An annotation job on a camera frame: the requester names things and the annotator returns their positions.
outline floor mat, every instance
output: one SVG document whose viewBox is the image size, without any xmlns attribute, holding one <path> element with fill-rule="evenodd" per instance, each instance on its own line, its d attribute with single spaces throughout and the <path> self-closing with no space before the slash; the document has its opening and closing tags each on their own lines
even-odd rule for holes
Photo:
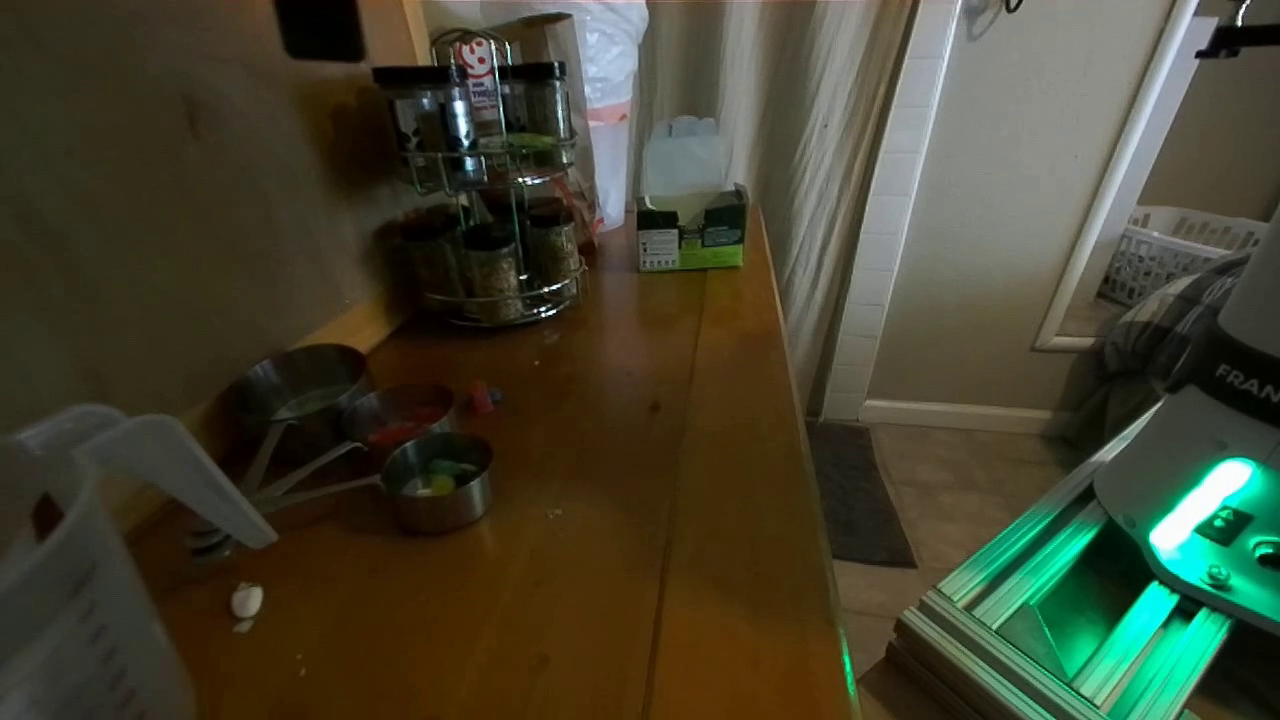
<svg viewBox="0 0 1280 720">
<path fill-rule="evenodd" d="M 873 436 L 852 425 L 809 425 L 813 468 L 835 560 L 917 568 L 912 545 L 875 468 Z"/>
</svg>

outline white plastic pitcher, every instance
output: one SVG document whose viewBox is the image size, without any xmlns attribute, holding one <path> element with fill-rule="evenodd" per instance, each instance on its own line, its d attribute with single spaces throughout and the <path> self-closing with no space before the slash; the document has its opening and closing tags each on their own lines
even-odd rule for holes
<svg viewBox="0 0 1280 720">
<path fill-rule="evenodd" d="M 105 471 L 163 487 L 249 546 L 276 541 L 172 417 L 76 404 L 0 440 L 0 720 L 197 716 L 193 684 L 98 509 Z M 39 495 L 58 509 L 46 536 L 30 524 Z"/>
</svg>

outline wooden countertop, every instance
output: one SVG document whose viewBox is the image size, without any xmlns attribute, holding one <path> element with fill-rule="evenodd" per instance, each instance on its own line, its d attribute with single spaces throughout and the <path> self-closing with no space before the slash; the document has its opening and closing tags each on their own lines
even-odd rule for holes
<svg viewBox="0 0 1280 720">
<path fill-rule="evenodd" d="M 349 491 L 215 568 L 174 517 L 146 524 L 132 546 L 198 716 L 852 716 L 760 214 L 742 272 L 638 274 L 621 243 L 559 318 L 409 323 L 366 359 L 378 388 L 502 393 L 467 425 L 493 517 L 429 541 Z M 269 586 L 253 631 L 234 580 Z"/>
</svg>

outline kitchen counter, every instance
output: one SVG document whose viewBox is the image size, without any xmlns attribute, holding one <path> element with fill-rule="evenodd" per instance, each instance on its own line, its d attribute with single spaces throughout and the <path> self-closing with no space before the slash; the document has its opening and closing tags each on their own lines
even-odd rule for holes
<svg viewBox="0 0 1280 720">
<path fill-rule="evenodd" d="M 559 318 L 394 329 L 378 388 L 502 393 L 493 517 L 394 530 L 378 491 L 270 517 L 279 545 L 136 541 L 198 716 L 852 716 L 824 518 L 765 223 L 742 272 L 638 274 L 609 241 Z M 232 631 L 239 580 L 269 586 Z"/>
</svg>

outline tile floor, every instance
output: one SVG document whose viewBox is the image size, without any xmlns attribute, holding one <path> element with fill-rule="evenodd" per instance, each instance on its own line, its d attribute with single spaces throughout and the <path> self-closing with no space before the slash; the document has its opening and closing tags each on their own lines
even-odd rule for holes
<svg viewBox="0 0 1280 720">
<path fill-rule="evenodd" d="M 880 476 L 917 568 L 835 565 L 838 610 L 859 673 L 875 667 L 891 620 L 969 551 L 1021 517 L 1063 468 L 1040 436 L 955 428 L 873 428 Z M 918 716 L 863 705 L 863 716 Z"/>
</svg>

